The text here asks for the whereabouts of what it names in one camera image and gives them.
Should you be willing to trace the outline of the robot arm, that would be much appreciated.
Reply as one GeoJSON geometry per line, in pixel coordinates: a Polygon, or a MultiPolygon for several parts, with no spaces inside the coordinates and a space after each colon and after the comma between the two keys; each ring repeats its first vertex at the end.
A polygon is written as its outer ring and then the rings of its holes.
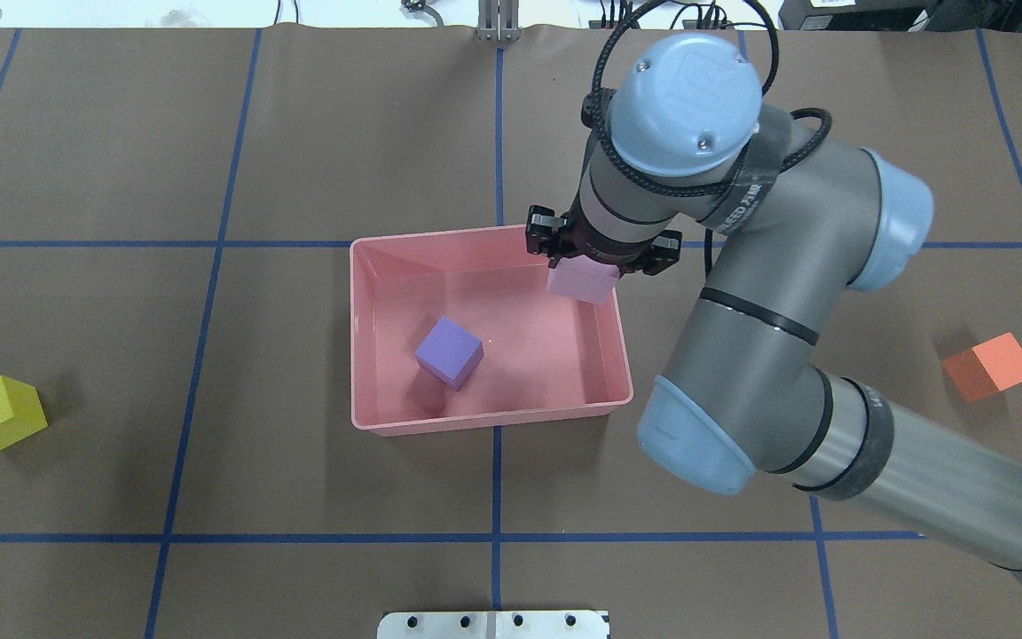
{"type": "Polygon", "coordinates": [[[830,140],[822,109],[763,100],[735,45],[681,32],[605,88],[609,34],[580,105],[570,208],[529,209],[524,246],[625,275],[679,259],[685,215],[725,236],[637,429],[673,476],[734,496],[759,470],[944,541],[1022,585],[1022,462],[812,365],[839,296],[892,283],[924,245],[932,191],[875,151],[830,140]]]}

